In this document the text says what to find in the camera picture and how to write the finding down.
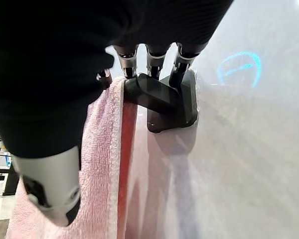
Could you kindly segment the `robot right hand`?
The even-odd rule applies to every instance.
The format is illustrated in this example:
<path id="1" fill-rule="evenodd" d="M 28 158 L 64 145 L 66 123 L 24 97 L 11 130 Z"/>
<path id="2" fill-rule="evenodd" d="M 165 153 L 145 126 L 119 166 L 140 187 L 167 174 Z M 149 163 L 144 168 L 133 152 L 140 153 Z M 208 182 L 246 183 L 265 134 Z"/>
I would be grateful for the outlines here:
<path id="1" fill-rule="evenodd" d="M 154 133 L 197 119 L 189 67 L 230 0 L 0 0 L 0 139 L 29 200 L 55 225 L 81 203 L 88 105 L 107 89 L 113 46 L 124 99 L 149 110 Z"/>

